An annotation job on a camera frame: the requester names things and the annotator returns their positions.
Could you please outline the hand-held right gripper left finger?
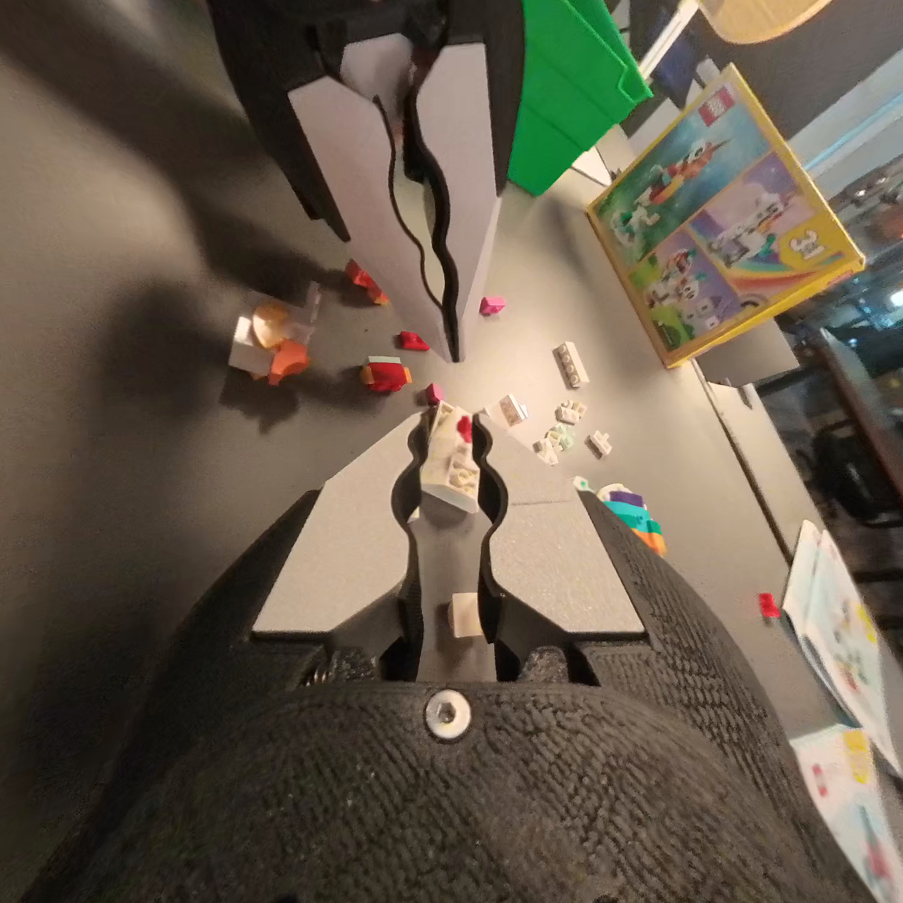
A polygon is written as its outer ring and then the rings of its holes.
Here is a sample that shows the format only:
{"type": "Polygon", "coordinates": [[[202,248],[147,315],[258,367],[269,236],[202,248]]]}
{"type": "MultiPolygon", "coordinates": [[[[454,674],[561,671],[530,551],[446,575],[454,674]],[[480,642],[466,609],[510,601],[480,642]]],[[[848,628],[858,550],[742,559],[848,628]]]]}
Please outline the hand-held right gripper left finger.
{"type": "Polygon", "coordinates": [[[323,484],[256,617],[255,640],[358,649],[379,660],[404,637],[424,439],[415,413],[323,484]]]}

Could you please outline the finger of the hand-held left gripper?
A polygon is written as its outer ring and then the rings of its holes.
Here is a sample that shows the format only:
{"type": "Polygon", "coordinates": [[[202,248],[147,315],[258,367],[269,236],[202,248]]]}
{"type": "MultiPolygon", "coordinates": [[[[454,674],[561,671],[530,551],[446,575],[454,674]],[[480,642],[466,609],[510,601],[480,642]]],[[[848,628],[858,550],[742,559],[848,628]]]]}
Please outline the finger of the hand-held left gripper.
{"type": "Polygon", "coordinates": [[[412,138],[421,152],[418,238],[426,240],[426,286],[440,304],[447,359],[461,363],[480,316],[499,223],[488,51],[447,44],[410,96],[412,138]]]}
{"type": "Polygon", "coordinates": [[[354,261],[442,359],[452,361],[440,304],[423,274],[423,248],[406,228],[393,192],[401,91],[412,41],[400,33],[355,41],[340,74],[294,87],[288,101],[348,233],[354,261]]]}

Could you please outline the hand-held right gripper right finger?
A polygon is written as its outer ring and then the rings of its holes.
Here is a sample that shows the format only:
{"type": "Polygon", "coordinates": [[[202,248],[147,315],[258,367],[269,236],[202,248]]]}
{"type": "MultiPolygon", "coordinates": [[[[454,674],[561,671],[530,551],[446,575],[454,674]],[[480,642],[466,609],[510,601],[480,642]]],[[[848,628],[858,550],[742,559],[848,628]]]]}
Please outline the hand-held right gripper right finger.
{"type": "Polygon", "coordinates": [[[494,678],[514,682],[531,654],[552,649],[567,678],[595,682],[590,649],[646,650],[647,629],[581,492],[487,413],[475,415],[473,440],[489,521],[479,614],[494,678]]]}

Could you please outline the rainbow coloured lego assembly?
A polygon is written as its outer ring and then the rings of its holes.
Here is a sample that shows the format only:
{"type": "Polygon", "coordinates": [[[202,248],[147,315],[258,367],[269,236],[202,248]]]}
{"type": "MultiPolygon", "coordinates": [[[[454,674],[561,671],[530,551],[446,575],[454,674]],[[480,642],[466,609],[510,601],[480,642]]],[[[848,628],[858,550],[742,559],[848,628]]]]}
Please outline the rainbow coloured lego assembly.
{"type": "Polygon", "coordinates": [[[593,495],[614,513],[647,547],[665,557],[667,547],[661,525],[651,516],[644,498],[630,491],[622,483],[610,483],[594,491],[589,480],[576,476],[572,486],[579,492],[593,495]]]}

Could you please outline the orange red lego piece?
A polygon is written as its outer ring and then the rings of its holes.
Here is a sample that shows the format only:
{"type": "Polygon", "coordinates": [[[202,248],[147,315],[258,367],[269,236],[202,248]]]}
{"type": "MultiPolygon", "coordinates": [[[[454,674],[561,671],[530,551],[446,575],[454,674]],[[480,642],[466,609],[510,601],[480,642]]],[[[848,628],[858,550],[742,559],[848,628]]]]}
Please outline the orange red lego piece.
{"type": "Polygon", "coordinates": [[[380,289],[373,278],[354,259],[350,259],[344,269],[345,275],[351,283],[361,288],[367,298],[374,304],[384,306],[389,303],[388,297],[380,289]]]}

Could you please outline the cluster of tiny white lego parts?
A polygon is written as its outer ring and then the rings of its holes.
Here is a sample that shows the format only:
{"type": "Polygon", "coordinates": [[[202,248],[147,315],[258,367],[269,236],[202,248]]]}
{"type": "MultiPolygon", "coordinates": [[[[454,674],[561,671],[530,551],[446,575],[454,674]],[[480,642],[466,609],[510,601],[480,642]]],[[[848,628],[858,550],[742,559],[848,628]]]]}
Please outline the cluster of tiny white lego parts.
{"type": "Polygon", "coordinates": [[[554,424],[533,445],[535,454],[548,465],[555,466],[563,453],[582,444],[596,459],[609,457],[613,451],[609,434],[600,430],[593,430],[586,435],[580,433],[587,412],[588,406],[580,401],[567,400],[559,403],[554,411],[554,424]]]}

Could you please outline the long white lego plate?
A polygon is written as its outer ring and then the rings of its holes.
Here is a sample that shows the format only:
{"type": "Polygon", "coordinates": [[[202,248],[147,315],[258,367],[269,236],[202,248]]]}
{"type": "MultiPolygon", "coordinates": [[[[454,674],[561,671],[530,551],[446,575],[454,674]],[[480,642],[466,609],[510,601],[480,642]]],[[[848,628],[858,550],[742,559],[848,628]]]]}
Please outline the long white lego plate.
{"type": "Polygon", "coordinates": [[[571,388],[581,388],[590,383],[586,367],[576,346],[571,341],[564,341],[554,348],[554,356],[561,370],[562,377],[571,388]]]}

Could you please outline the white and orange lego assembly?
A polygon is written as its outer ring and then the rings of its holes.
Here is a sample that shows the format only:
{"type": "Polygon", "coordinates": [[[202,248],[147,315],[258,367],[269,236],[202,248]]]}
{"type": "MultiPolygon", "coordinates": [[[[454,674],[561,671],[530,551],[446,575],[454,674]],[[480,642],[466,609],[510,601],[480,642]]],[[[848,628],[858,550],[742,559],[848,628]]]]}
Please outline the white and orange lego assembly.
{"type": "Polygon", "coordinates": [[[270,386],[304,372],[321,302],[322,287],[316,282],[310,283],[302,303],[251,292],[233,333],[230,367],[270,386]]]}

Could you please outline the yellow lego set box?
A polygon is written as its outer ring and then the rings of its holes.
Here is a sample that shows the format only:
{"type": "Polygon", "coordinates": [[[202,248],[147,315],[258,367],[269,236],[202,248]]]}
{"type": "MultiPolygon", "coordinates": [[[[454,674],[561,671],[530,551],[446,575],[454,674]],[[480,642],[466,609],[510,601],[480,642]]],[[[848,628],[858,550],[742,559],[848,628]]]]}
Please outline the yellow lego set box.
{"type": "Polygon", "coordinates": [[[667,368],[866,264],[733,64],[586,215],[667,368]]]}

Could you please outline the lego instruction booklet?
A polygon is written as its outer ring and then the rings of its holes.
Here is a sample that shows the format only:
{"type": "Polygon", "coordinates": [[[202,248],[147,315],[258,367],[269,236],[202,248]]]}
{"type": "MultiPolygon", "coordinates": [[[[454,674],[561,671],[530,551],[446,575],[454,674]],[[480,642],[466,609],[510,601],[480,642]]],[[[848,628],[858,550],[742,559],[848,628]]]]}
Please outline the lego instruction booklet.
{"type": "Polygon", "coordinates": [[[816,808],[872,898],[900,902],[901,856],[867,734],[835,724],[789,742],[816,808]]]}
{"type": "Polygon", "coordinates": [[[901,776],[878,628],[831,534],[812,521],[800,525],[781,608],[810,667],[901,776]]]}

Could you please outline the green plastic bin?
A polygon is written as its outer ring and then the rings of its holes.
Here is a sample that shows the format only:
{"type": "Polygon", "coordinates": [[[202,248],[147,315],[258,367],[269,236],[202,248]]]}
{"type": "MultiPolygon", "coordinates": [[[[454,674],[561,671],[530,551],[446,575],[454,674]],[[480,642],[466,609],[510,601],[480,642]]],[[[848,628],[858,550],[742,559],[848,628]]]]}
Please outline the green plastic bin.
{"type": "Polygon", "coordinates": [[[525,1],[523,83],[508,179],[545,193],[652,96],[603,1],[525,1]]]}

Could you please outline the pale round disc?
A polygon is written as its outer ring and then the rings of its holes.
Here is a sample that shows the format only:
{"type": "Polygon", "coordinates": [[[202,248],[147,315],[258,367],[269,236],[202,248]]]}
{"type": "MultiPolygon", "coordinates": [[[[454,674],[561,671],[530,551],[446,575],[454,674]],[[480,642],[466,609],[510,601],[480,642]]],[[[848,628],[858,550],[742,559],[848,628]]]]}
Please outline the pale round disc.
{"type": "Polygon", "coordinates": [[[723,41],[750,45],[783,37],[831,1],[700,1],[699,11],[723,41]]]}

